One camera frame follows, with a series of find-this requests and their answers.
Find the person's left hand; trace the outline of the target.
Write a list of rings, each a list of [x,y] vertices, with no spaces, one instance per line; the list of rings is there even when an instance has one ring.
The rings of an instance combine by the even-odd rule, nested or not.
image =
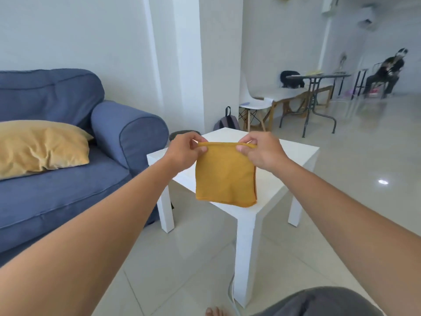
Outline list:
[[[192,159],[192,144],[207,142],[207,139],[195,132],[178,135],[171,141],[160,160],[164,172],[174,178],[178,173],[190,168],[197,161]]]

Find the person's right hand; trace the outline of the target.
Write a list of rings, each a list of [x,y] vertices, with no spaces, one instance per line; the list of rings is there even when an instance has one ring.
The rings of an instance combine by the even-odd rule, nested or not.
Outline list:
[[[271,132],[249,132],[238,144],[257,145],[257,160],[251,161],[256,167],[271,172],[281,179],[296,164],[287,157],[280,140]]]

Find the yellow cloth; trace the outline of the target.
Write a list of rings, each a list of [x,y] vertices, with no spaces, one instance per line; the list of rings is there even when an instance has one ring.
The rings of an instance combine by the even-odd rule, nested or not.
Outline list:
[[[196,199],[248,208],[257,203],[256,167],[236,146],[250,143],[203,142],[207,152],[196,161]]]

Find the person's left forearm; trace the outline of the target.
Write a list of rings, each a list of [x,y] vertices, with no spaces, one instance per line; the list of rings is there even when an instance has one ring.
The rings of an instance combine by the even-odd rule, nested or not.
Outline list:
[[[0,316],[91,316],[169,181],[163,157],[0,268]]]

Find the person's right forearm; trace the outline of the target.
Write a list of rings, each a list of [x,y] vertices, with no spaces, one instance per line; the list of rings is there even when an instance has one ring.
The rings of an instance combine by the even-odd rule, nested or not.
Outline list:
[[[421,316],[421,237],[296,164],[280,179],[387,316]]]

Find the dark grey round pouf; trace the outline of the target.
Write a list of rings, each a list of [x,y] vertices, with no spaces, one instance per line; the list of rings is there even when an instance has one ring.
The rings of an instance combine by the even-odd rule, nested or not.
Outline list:
[[[173,141],[178,135],[182,135],[182,134],[185,134],[185,133],[190,133],[190,132],[195,132],[195,133],[197,133],[198,135],[200,135],[201,136],[201,133],[200,132],[198,132],[198,131],[194,131],[194,130],[181,130],[181,131],[175,131],[175,132],[172,132],[170,135],[169,135],[169,141],[171,142],[171,141]]]

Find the grey backpack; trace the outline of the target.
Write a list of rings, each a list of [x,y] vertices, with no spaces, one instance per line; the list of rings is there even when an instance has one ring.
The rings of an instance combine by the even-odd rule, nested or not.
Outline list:
[[[222,117],[213,127],[213,131],[217,131],[222,128],[231,128],[235,130],[240,130],[239,123],[237,118],[231,114],[231,107],[227,106],[225,109],[225,116]]]

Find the white chair with wooden legs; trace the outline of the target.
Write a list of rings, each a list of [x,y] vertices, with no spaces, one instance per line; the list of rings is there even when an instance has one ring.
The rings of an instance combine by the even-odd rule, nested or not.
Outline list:
[[[271,109],[272,99],[256,99],[250,95],[247,81],[243,72],[240,72],[239,83],[239,118],[243,121],[243,129],[251,132],[251,122],[256,119],[263,132],[266,132],[266,125],[263,117],[263,111]]]

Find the papers on chair seat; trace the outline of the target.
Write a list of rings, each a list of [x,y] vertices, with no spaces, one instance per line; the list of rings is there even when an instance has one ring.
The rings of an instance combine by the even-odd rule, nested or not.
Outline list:
[[[264,110],[272,106],[273,100],[270,98],[264,98],[263,100],[250,98],[249,101],[240,104],[239,106],[249,110]]]

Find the wooden bench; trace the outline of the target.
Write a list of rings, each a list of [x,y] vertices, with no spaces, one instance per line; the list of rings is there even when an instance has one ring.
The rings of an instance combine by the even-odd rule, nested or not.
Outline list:
[[[303,111],[307,107],[307,92],[308,87],[290,89],[290,88],[263,88],[255,91],[252,96],[256,99],[269,99],[271,106],[267,114],[263,118],[263,122],[267,125],[267,131],[273,128],[273,119],[276,118],[275,112],[278,106],[282,106],[282,114],[286,115],[292,113],[290,104],[292,101],[298,103],[298,110]]]

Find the folding table with black legs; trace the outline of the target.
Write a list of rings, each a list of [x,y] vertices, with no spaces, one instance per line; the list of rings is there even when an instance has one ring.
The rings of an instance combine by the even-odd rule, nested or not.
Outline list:
[[[315,111],[316,106],[318,105],[318,93],[319,93],[319,89],[320,89],[320,84],[322,82],[322,80],[324,79],[333,79],[334,81],[336,81],[336,79],[341,78],[341,79],[345,79],[350,77],[351,74],[349,73],[333,73],[333,74],[323,74],[323,75],[312,75],[312,76],[305,76],[305,75],[296,75],[296,76],[290,76],[290,78],[293,77],[302,77],[303,80],[308,80],[309,81],[309,86],[308,86],[308,92],[307,92],[307,102],[308,105],[307,107],[304,108],[303,111],[293,111],[290,114],[286,114],[286,115],[282,115],[281,119],[280,119],[280,125],[279,128],[282,127],[282,123],[283,123],[283,119],[286,116],[293,116],[293,115],[302,115],[305,114],[306,115],[306,119],[305,119],[305,123],[303,126],[303,132],[302,132],[302,138],[305,138],[306,136],[306,131],[307,131],[307,126],[308,126],[308,122],[309,122],[309,117],[310,117],[310,113],[312,112],[314,115],[316,116],[320,116],[320,117],[325,117],[328,119],[333,120],[334,122],[334,126],[333,126],[333,130],[332,130],[332,134],[335,133],[336,131],[336,127],[337,127],[337,120],[329,115],[324,115],[324,114],[320,114],[318,112]]]

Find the blue fabric sofa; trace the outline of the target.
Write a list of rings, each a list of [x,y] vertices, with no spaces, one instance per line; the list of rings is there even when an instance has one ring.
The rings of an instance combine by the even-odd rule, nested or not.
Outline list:
[[[0,267],[148,167],[169,139],[157,115],[105,100],[100,78],[80,68],[0,70],[0,124],[43,120],[93,136],[89,163],[0,180]]]

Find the yellow cushion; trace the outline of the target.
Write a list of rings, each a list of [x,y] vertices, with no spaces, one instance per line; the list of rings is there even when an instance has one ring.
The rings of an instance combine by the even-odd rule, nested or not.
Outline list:
[[[89,164],[93,136],[71,124],[0,122],[0,180]]]

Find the person's grey shorts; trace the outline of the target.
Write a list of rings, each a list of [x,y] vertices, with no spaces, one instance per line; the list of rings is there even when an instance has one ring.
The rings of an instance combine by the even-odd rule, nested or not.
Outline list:
[[[384,316],[359,293],[345,287],[303,289],[252,316]]]

